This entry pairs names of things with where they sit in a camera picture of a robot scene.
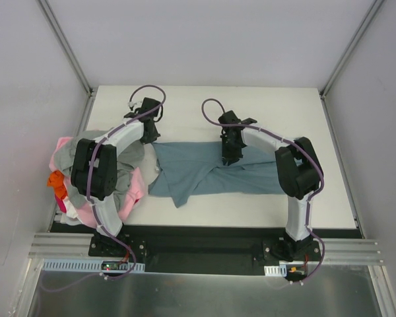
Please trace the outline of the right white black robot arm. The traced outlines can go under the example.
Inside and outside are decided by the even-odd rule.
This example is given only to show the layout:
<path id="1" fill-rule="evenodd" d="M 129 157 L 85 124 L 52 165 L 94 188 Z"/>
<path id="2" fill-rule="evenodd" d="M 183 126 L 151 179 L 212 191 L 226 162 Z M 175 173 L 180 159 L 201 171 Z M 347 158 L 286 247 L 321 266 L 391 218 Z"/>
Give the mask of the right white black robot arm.
<path id="1" fill-rule="evenodd" d="M 306 255 L 314 239 L 310 226 L 312 199 L 323 189 L 323 171 L 308 138 L 291 141 L 252 126 L 255 123 L 251 118 L 237 118 L 231 110 L 218 118 L 222 161 L 228 166 L 238 162 L 247 141 L 275 156 L 279 184 L 288 196 L 288 218 L 283 239 L 270 247 L 270 253 L 279 260 L 297 261 Z"/>

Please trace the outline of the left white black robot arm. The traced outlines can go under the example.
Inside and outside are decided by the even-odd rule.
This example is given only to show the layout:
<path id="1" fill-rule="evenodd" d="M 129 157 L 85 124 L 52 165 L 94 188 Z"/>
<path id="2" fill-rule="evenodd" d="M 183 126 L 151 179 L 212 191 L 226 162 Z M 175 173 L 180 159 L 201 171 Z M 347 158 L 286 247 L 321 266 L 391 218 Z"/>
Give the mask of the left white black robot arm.
<path id="1" fill-rule="evenodd" d="M 162 117 L 164 101 L 145 97 L 138 110 L 124 117 L 123 123 L 98 139 L 77 143 L 71 172 L 71 185 L 91 206 L 96 231 L 104 237 L 104 249 L 113 257 L 132 256 L 126 240 L 119 236 L 123 224 L 114 203 L 117 184 L 117 158 L 136 141 L 156 141 L 160 134 L 155 123 Z"/>

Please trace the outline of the blue-grey t shirt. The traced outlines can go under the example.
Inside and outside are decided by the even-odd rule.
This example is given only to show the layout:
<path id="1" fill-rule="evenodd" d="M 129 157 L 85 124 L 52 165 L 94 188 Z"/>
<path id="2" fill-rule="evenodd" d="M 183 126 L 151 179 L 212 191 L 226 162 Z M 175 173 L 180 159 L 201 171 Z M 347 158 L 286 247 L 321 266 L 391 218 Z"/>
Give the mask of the blue-grey t shirt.
<path id="1" fill-rule="evenodd" d="M 247 146 L 230 166 L 222 163 L 220 142 L 154 143 L 158 176 L 148 186 L 156 197 L 170 197 L 179 208 L 192 195 L 226 193 L 282 195 L 275 158 Z"/>

